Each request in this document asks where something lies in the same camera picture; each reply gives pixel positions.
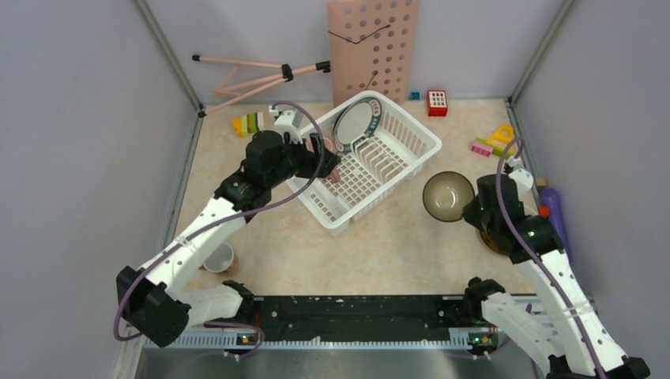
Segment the dark bowl beige inside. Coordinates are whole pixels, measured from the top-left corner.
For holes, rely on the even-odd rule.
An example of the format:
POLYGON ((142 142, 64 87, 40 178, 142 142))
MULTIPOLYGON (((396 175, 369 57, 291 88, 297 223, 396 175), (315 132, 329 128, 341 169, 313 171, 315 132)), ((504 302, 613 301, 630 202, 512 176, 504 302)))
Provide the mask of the dark bowl beige inside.
POLYGON ((444 223, 461 220, 465 206, 474 197, 472 183, 456 171, 443 171, 433 175, 422 192, 423 206, 427 213, 444 223))

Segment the white plastic dish rack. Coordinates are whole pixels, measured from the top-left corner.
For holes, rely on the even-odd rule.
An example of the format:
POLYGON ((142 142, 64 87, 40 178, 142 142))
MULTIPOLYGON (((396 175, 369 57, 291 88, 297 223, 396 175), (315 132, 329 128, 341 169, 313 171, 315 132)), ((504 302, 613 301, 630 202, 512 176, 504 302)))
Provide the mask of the white plastic dish rack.
POLYGON ((341 181, 319 179, 299 196, 315 219, 332 236, 342 234, 383 202, 404 180, 416 176, 441 148, 442 141, 397 103, 375 91, 363 91, 317 118, 325 137, 332 141, 333 122, 340 112, 364 97, 382 103, 375 134, 349 154, 337 154, 341 181))

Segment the white plate green rim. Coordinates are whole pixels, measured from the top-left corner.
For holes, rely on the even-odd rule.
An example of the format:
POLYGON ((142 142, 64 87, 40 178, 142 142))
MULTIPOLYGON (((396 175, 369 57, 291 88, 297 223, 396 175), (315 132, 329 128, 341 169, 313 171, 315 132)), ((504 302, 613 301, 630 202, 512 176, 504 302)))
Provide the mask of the white plate green rim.
POLYGON ((364 97, 344 111, 333 142, 340 154, 349 154, 354 148, 375 134, 382 117, 382 103, 376 97, 364 97))

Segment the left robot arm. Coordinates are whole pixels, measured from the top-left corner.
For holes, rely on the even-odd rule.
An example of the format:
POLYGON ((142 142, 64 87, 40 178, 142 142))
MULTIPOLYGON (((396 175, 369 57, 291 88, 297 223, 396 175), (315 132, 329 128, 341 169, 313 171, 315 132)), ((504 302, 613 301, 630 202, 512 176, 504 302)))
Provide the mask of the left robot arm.
POLYGON ((309 137, 263 130, 246 146, 239 168, 215 189, 201 214, 140 268, 126 266, 116 276, 118 308, 113 335, 119 341, 126 321, 158 347, 166 347, 193 325, 226 318, 244 326, 253 305, 227 284, 214 291, 185 293, 186 284, 231 235, 259 212, 277 208, 326 178, 341 161, 325 146, 321 130, 309 137))

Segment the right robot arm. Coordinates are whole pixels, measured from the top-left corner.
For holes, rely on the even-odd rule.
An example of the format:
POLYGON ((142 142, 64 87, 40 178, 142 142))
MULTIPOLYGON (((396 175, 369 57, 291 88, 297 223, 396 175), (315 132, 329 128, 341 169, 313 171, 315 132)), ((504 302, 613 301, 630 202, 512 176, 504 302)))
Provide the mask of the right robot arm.
POLYGON ((502 329, 547 378, 649 377, 645 360, 628 355, 603 326, 551 222, 525 213, 516 182, 488 174, 476 186, 463 210, 465 222, 488 236, 532 284, 554 328, 517 305, 501 284, 478 277, 465 289, 465 319, 502 329))

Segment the orange saucer plate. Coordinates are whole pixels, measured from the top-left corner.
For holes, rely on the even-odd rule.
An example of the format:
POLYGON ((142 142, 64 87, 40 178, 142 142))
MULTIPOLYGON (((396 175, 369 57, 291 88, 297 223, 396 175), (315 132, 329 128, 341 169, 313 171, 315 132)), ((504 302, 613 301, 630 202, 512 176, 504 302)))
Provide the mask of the orange saucer plate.
POLYGON ((479 231, 479 236, 484 245, 494 253, 509 257, 513 247, 510 236, 505 232, 479 231))

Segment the striped toy block stack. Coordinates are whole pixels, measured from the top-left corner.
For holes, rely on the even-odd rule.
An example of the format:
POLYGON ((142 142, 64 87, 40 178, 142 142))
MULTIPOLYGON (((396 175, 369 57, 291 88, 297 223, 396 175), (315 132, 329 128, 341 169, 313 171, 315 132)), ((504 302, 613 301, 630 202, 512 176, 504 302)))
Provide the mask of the striped toy block stack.
POLYGON ((231 125, 236 135, 240 138, 251 137, 264 127, 264 113, 255 112, 245 114, 239 118, 233 118, 231 125))

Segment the small red toy ball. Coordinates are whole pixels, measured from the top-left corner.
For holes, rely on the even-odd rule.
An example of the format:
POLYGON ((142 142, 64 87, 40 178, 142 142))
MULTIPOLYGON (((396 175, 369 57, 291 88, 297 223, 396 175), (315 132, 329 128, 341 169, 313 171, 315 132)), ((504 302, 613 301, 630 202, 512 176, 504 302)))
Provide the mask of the small red toy ball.
POLYGON ((538 208, 538 214, 545 219, 548 219, 551 215, 551 209, 548 206, 542 205, 538 208))

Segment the green toy brick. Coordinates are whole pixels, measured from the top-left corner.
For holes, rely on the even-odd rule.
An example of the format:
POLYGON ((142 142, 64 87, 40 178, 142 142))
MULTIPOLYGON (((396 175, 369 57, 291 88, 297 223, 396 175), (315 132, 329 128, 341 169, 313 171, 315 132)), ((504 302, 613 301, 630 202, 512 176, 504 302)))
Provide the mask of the green toy brick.
MULTIPOLYGON (((481 145, 483 145, 483 146, 486 146, 487 148, 489 148, 489 149, 491 150, 491 153, 492 153, 493 155, 495 155, 495 156, 500 157, 500 156, 502 155, 502 153, 503 153, 504 148, 501 148, 501 147, 499 147, 499 146, 495 146, 495 145, 493 145, 493 144, 490 144, 490 143, 488 143, 486 140, 484 140, 484 139, 482 139, 482 138, 477 137, 477 138, 475 139, 475 142, 478 143, 478 144, 481 144, 481 145)), ((516 151, 512 148, 512 149, 506 154, 506 158, 509 158, 509 157, 511 157, 511 156, 515 156, 516 154, 517 154, 516 151)))

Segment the pink toy brick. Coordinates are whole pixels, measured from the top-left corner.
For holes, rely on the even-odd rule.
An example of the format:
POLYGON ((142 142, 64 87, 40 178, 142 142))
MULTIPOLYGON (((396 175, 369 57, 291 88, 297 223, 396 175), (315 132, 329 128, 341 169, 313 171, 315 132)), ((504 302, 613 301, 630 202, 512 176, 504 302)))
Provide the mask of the pink toy brick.
POLYGON ((484 157, 490 157, 493 154, 493 148, 491 146, 473 143, 470 147, 470 151, 484 157))

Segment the small wooden cube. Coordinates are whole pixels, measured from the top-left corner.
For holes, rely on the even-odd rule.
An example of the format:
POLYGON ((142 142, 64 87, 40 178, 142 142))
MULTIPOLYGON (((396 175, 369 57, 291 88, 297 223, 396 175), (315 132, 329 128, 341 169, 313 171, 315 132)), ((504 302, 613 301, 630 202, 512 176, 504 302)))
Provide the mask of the small wooden cube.
POLYGON ((538 190, 542 190, 548 187, 548 181, 546 178, 537 177, 535 178, 535 185, 538 190))

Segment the yellow toy triangle block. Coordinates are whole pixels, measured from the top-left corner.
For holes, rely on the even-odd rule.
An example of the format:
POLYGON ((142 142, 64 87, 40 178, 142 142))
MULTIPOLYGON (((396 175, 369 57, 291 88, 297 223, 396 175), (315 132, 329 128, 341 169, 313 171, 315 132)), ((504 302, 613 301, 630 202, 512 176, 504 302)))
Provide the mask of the yellow toy triangle block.
POLYGON ((504 149, 514 138, 514 128, 511 125, 501 125, 487 138, 486 142, 495 148, 504 149))

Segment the pink mug white inside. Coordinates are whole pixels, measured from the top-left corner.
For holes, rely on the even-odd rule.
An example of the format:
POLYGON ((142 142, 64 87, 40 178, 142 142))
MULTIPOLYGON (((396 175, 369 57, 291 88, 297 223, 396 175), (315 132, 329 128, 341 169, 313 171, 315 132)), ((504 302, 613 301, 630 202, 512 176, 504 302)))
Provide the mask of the pink mug white inside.
POLYGON ((220 244, 201 265, 202 270, 216 274, 236 275, 239 257, 227 243, 220 244))

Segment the red toy block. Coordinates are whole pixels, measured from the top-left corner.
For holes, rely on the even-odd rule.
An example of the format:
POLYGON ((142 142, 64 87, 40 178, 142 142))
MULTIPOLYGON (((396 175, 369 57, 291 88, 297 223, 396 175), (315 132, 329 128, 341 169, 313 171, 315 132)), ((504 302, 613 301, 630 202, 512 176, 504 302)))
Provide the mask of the red toy block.
POLYGON ((447 95, 444 90, 428 90, 426 95, 427 115, 429 117, 446 117, 448 113, 447 95))

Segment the pink pegboard panel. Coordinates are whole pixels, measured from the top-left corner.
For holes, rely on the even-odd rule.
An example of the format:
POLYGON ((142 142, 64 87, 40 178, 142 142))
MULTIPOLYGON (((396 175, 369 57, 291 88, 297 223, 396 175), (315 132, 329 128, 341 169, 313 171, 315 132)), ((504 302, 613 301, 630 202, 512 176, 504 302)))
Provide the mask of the pink pegboard panel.
POLYGON ((398 104, 408 96, 419 0, 327 3, 333 104, 376 91, 398 104))

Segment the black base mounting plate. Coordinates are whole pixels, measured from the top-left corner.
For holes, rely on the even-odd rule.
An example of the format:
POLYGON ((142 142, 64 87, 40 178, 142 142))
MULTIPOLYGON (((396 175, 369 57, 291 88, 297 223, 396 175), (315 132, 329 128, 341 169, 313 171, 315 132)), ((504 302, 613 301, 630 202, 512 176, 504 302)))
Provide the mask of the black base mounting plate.
POLYGON ((244 300, 237 314, 224 317, 268 328, 272 322, 418 321, 430 327, 497 327, 475 316, 463 295, 272 295, 244 300))

